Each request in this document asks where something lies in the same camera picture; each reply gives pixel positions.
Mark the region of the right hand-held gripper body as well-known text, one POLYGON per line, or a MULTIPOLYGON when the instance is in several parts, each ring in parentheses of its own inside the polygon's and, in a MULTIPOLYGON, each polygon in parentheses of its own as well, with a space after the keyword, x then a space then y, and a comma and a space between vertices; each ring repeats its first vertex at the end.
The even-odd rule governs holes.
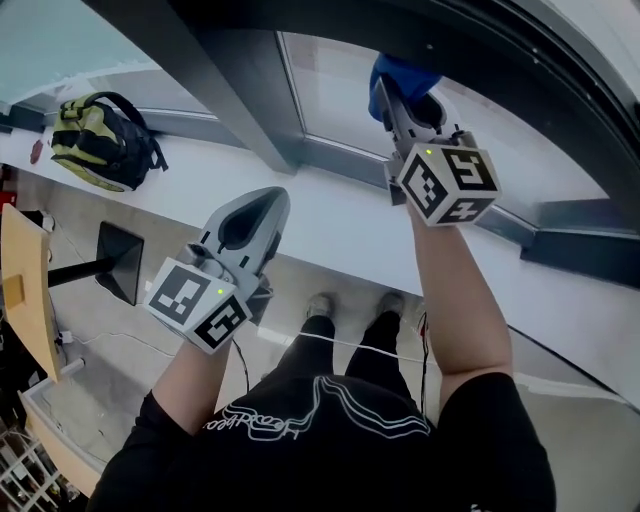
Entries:
POLYGON ((391 203, 412 205, 427 226, 473 224, 500 198, 488 152, 461 125, 385 131, 394 144, 384 168, 391 203))

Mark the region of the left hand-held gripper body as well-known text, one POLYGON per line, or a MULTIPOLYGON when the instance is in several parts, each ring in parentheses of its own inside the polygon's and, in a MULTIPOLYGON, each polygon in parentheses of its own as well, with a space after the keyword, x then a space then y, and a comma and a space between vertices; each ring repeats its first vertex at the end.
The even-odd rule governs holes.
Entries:
POLYGON ((143 307, 167 329, 213 354, 245 323, 260 323, 273 289, 264 270, 258 275, 244 270, 237 260, 212 254, 200 239, 164 261, 143 307))

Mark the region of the blue cloth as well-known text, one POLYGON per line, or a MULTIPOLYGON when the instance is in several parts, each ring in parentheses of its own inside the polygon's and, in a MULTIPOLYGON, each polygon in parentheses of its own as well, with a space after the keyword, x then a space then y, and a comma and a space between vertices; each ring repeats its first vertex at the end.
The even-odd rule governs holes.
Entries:
POLYGON ((369 80, 369 105, 371 117, 382 121, 375 99, 375 86, 382 75, 388 75, 400 90, 400 95, 410 107, 416 107, 430 90, 442 79, 440 74, 417 67, 408 61, 380 53, 373 65, 369 80))

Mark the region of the clear window glass pane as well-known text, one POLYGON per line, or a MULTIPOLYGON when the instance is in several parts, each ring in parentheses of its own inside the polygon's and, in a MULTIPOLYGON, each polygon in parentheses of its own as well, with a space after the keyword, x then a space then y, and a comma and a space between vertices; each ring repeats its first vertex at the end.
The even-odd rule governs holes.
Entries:
MULTIPOLYGON (((321 37, 284 33, 307 131, 387 156, 390 137, 368 112, 374 50, 321 37)), ((508 209, 537 203, 604 199, 606 193, 562 150, 504 108, 447 78, 435 88, 489 152, 508 209)))

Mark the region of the large window glass pane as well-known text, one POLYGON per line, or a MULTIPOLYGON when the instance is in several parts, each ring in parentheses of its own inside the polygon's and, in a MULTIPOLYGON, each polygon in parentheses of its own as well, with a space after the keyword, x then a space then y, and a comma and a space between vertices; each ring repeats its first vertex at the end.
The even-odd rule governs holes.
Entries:
POLYGON ((155 62, 126 64, 108 77, 111 90, 138 109, 211 115, 212 112, 155 62))

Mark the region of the person's right forearm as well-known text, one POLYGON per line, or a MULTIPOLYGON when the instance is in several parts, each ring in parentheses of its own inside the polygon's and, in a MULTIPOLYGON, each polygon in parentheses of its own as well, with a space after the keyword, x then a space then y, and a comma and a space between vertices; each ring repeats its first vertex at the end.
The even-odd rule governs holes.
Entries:
POLYGON ((473 378, 511 376, 512 343, 499 305, 459 229, 428 227, 413 206, 407 211, 432 352, 441 372, 443 408, 473 378))

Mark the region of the person's left forearm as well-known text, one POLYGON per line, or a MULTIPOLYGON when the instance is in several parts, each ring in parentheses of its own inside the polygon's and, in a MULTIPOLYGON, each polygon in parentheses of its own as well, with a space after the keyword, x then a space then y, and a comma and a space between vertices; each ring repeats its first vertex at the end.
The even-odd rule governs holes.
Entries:
POLYGON ((213 354, 185 341, 151 393, 162 410, 185 432, 197 433, 214 414, 231 342, 213 354))

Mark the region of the white windowsill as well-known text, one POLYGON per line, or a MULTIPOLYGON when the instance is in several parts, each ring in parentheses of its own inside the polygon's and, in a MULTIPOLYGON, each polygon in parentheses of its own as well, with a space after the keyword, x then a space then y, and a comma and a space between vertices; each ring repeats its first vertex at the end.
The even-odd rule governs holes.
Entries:
MULTIPOLYGON (((284 255, 419 291, 408 215, 381 191, 315 168, 275 173, 230 146, 177 137, 161 146, 169 170, 115 201, 200 227, 228 201, 281 186, 291 199, 284 255)), ((476 227, 464 237, 510 326, 640 408, 639 291, 525 262, 515 244, 476 227)))

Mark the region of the person's left grey shoe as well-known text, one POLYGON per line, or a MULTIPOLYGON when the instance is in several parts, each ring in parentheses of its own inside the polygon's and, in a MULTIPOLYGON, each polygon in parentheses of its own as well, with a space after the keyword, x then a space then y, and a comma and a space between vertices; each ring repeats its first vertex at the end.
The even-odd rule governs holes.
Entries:
POLYGON ((335 312, 334 299, 330 294, 318 293, 313 295, 306 307, 305 317, 307 319, 320 316, 326 318, 332 318, 335 312))

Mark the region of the person's black trousers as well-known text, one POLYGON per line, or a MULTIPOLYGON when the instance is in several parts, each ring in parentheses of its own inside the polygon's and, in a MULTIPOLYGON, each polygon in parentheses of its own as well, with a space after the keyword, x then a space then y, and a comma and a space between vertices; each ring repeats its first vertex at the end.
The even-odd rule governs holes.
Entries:
MULTIPOLYGON (((360 379, 382 387, 407 400, 411 398, 394 358, 401 317, 387 312, 378 315, 365 331, 359 348, 354 352, 345 372, 347 377, 360 379)), ((295 338, 276 368, 259 384, 260 389, 293 378, 332 375, 335 326, 330 318, 315 316, 305 321, 303 334, 295 338)))

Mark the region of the green black backpack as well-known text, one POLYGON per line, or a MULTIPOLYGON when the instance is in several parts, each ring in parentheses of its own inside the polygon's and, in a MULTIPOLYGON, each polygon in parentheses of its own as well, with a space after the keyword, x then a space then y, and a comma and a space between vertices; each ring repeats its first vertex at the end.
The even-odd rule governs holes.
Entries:
POLYGON ((54 162, 110 192, 134 191, 149 171, 168 169, 141 113, 124 96, 111 91, 62 103, 51 147, 54 162))

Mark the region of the small wooden block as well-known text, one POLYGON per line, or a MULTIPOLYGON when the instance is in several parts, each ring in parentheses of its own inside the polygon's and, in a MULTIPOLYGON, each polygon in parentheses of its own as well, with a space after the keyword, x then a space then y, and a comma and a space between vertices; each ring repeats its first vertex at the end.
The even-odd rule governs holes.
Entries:
POLYGON ((20 274, 10 276, 2 281, 2 291, 7 309, 14 308, 25 300, 23 278, 20 274))

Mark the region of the person's black t-shirt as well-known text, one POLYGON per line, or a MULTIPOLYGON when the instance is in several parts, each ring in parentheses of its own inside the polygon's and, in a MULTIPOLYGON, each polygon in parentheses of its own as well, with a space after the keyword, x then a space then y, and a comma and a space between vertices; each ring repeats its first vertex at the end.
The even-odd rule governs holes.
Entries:
POLYGON ((147 397, 87 512, 555 512, 513 380, 476 377, 437 423, 345 376, 295 378, 184 432, 147 397))

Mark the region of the red box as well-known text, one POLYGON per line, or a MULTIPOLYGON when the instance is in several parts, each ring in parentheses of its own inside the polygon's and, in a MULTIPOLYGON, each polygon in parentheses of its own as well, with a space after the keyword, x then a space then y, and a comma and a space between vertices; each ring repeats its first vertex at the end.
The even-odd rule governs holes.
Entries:
POLYGON ((0 164, 0 210, 5 204, 17 205, 19 170, 0 164))

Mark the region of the dark window frame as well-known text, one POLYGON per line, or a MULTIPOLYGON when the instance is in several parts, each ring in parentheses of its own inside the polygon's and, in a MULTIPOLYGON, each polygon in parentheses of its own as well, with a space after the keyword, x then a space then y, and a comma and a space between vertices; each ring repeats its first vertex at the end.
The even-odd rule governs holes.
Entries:
POLYGON ((605 57, 543 0, 88 0, 210 109, 190 140, 246 150, 287 176, 304 152, 276 36, 321 36, 425 66, 495 102, 609 196, 565 201, 525 262, 640 290, 640 103, 605 57))

